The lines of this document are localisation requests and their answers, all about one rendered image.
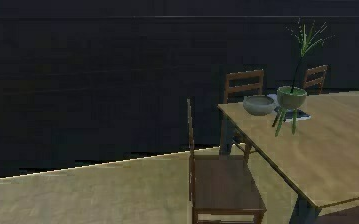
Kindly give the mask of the grey round bowl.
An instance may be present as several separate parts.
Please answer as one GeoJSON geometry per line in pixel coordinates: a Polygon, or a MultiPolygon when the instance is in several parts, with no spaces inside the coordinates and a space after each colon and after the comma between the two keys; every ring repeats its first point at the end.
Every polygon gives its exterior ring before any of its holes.
{"type": "Polygon", "coordinates": [[[243,108],[251,115],[265,116],[276,107],[275,101],[264,95],[247,96],[243,100],[243,108]]]}

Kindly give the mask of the green potted house plant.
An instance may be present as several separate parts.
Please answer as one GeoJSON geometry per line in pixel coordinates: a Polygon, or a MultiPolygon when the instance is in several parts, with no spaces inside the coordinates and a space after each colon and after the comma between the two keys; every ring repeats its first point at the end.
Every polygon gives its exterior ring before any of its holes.
{"type": "MultiPolygon", "coordinates": [[[[323,37],[323,33],[327,28],[328,25],[326,22],[324,22],[319,28],[315,28],[315,22],[312,22],[311,26],[308,27],[301,21],[301,19],[298,19],[296,29],[287,27],[290,35],[297,40],[299,47],[299,59],[294,70],[292,85],[281,86],[276,92],[277,101],[279,103],[279,112],[276,114],[272,123],[272,126],[275,127],[275,136],[279,135],[283,124],[285,123],[284,118],[286,111],[293,110],[296,114],[297,110],[304,104],[307,98],[308,92],[302,86],[296,86],[296,76],[298,75],[299,67],[307,54],[318,46],[323,47],[327,40],[332,38],[332,36],[323,37]]],[[[292,134],[295,134],[297,129],[295,114],[293,115],[293,120],[291,121],[292,134]]]]}

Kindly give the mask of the brown slatted wooden chair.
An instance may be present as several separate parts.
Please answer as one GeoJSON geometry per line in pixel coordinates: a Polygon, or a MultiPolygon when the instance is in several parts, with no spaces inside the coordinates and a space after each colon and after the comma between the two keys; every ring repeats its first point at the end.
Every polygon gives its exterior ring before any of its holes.
{"type": "Polygon", "coordinates": [[[321,65],[318,67],[307,69],[305,72],[302,87],[310,93],[321,94],[327,70],[327,65],[321,65]]]}
{"type": "MultiPolygon", "coordinates": [[[[223,103],[227,104],[230,96],[245,91],[256,91],[257,95],[261,95],[263,93],[263,82],[263,70],[228,73],[224,82],[223,103]]],[[[251,153],[253,143],[244,134],[241,134],[226,116],[223,117],[221,125],[221,149],[219,150],[219,154],[229,155],[232,146],[235,145],[248,157],[251,153]]]]}

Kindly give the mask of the dark brown wooden chair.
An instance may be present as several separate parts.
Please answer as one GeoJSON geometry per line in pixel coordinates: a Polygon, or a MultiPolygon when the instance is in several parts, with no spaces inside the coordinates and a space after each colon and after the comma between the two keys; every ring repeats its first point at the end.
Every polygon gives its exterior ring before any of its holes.
{"type": "Polygon", "coordinates": [[[191,224],[262,224],[267,211],[241,155],[196,154],[191,100],[187,99],[191,224]],[[251,221],[200,219],[200,215],[251,215],[251,221]]]}

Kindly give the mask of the light wooden dining table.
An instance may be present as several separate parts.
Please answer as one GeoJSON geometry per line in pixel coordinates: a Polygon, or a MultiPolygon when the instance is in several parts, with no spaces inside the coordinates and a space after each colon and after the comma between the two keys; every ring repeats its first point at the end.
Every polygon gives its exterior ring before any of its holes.
{"type": "Polygon", "coordinates": [[[320,215],[359,208],[359,91],[312,95],[302,110],[311,115],[286,123],[252,116],[240,103],[218,109],[298,194],[289,224],[314,224],[320,215]]]}

